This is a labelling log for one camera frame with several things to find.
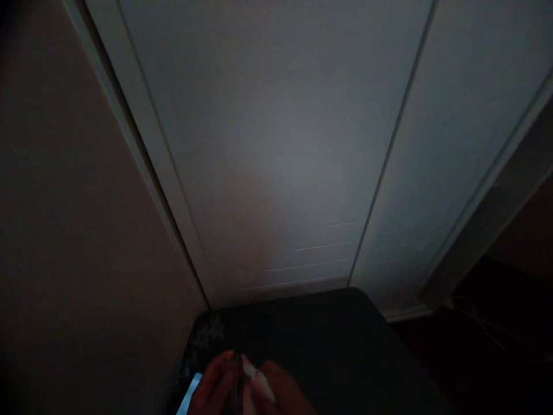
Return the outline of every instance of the closet door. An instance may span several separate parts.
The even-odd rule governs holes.
[[[346,286],[430,4],[120,0],[213,307]]]

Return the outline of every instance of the door frame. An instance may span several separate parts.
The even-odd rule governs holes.
[[[119,4],[116,0],[86,0],[85,3],[109,56],[124,99],[132,113],[207,301],[212,308],[217,308],[217,286]]]

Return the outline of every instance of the dark floor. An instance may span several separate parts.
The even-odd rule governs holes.
[[[553,290],[484,257],[453,295],[469,315],[442,307],[393,325],[453,406],[460,413],[553,413]],[[533,346],[483,324],[497,345],[472,306],[479,319]]]

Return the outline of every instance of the dark table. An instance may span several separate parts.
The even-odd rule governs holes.
[[[367,296],[345,288],[210,311],[192,329],[168,410],[224,350],[289,371],[320,414],[451,413]]]

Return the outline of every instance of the cable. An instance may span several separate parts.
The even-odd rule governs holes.
[[[515,339],[519,340],[521,343],[525,344],[526,346],[529,346],[531,348],[534,348],[536,350],[539,350],[540,351],[540,354],[542,356],[545,356],[545,353],[543,352],[543,350],[541,350],[539,347],[537,347],[536,345],[530,343],[529,341],[521,338],[520,336],[508,331],[508,330],[505,330],[499,326],[496,326],[495,324],[492,324],[486,320],[483,320],[481,318],[479,318],[477,315],[476,315],[476,308],[474,307],[474,305],[469,301],[467,300],[465,297],[461,297],[461,296],[454,296],[452,297],[452,300],[454,299],[459,299],[459,300],[462,300],[464,302],[466,302],[468,305],[471,306],[472,308],[472,313],[469,313],[468,311],[464,310],[463,308],[461,308],[459,305],[457,305],[454,301],[453,301],[453,305],[455,307],[456,310],[460,311],[461,313],[463,313],[464,315],[466,316],[469,316],[469,317],[472,317],[476,320],[476,322],[478,323],[478,325],[480,326],[480,328],[482,329],[482,331],[485,333],[485,335],[487,335],[488,337],[490,337],[494,343],[500,347],[501,349],[503,349],[503,351],[505,353],[507,353],[509,356],[515,358],[515,359],[518,359],[518,360],[522,360],[522,361],[526,361],[524,359],[522,359],[520,356],[517,356],[516,354],[514,354],[513,352],[511,352],[509,349],[507,349],[505,346],[503,346],[488,330],[486,330],[486,328],[484,327],[484,325],[488,325],[490,327],[493,327],[494,329],[496,330],[499,330],[511,337],[514,337]]]

